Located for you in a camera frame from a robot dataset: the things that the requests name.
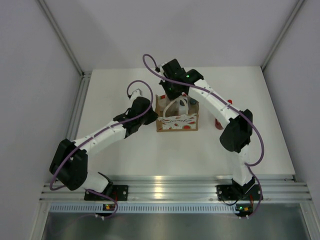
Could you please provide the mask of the clear square bottle black cap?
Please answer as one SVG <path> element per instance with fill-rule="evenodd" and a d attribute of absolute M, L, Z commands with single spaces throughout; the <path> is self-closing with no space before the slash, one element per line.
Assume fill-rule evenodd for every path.
<path fill-rule="evenodd" d="M 189 98 L 188 99 L 188 114 L 189 115 L 193 115 L 196 114 L 198 112 L 198 102 L 193 99 L 193 98 Z"/>

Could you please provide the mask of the burlap watermelon canvas bag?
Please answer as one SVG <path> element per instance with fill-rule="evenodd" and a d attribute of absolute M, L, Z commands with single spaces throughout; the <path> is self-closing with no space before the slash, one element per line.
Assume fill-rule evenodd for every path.
<path fill-rule="evenodd" d="M 180 97 L 190 97 L 185 93 Z M 198 111 L 191 115 L 176 115 L 177 103 L 170 100 L 167 95 L 157 95 L 155 98 L 155 112 L 158 114 L 156 120 L 156 131 L 160 132 L 190 132 L 198 130 L 199 123 L 199 103 Z"/>

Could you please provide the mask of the red bottle with red cap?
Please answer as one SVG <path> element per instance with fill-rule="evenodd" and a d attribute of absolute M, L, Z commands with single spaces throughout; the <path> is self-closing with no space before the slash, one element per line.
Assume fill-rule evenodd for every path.
<path fill-rule="evenodd" d="M 227 102 L 230 103 L 230 104 L 233 103 L 233 101 L 231 99 L 228 99 Z M 214 120 L 214 124 L 215 124 L 215 127 L 218 130 L 223 130 L 224 129 L 223 126 L 221 125 L 221 123 L 217 119 Z"/>

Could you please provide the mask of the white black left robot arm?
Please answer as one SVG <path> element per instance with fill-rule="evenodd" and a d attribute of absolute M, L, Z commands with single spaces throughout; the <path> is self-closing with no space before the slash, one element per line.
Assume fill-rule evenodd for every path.
<path fill-rule="evenodd" d="M 114 184 L 105 174 L 90 172 L 89 159 L 106 147 L 136 133 L 142 125 L 153 123 L 158 114 L 152 102 L 142 96 L 131 96 L 132 102 L 124 113 L 117 115 L 103 128 L 76 140 L 62 140 L 55 152 L 50 173 L 70 191 L 84 189 L 102 200 L 113 194 Z"/>

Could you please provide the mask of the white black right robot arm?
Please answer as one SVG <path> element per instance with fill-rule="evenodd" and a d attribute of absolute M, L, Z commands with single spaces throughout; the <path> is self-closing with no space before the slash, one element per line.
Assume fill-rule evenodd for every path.
<path fill-rule="evenodd" d="M 244 199 L 255 185 L 255 178 L 246 166 L 249 161 L 249 144 L 253 133 L 252 126 L 247 120 L 253 120 L 252 112 L 248 109 L 232 110 L 230 103 L 225 100 L 220 101 L 221 96 L 212 95 L 216 92 L 202 74 L 195 69 L 185 71 L 176 59 L 162 63 L 155 70 L 167 79 L 183 83 L 181 85 L 167 80 L 160 81 L 159 84 L 171 100 L 185 93 L 202 104 L 221 124 L 223 132 L 219 141 L 230 152 L 232 169 L 231 190 L 223 197 L 227 199 L 229 195 L 233 195 L 239 200 Z"/>

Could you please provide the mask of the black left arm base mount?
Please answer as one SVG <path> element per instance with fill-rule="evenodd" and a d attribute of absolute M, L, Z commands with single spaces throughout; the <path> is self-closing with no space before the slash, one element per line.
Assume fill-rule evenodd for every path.
<path fill-rule="evenodd" d="M 110 197 L 115 201 L 127 201 L 129 193 L 128 185 L 113 185 L 112 187 L 108 187 L 107 190 L 102 192 L 103 195 Z M 84 194 L 85 201 L 106 201 L 105 197 L 90 193 L 88 191 Z"/>

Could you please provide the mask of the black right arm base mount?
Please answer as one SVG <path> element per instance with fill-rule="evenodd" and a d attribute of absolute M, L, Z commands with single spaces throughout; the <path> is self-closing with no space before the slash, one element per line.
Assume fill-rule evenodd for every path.
<path fill-rule="evenodd" d="M 240 193 L 231 184 L 221 184 L 216 187 L 217 197 L 219 201 L 258 201 L 260 199 L 261 190 L 257 184 L 255 184 L 247 193 Z"/>

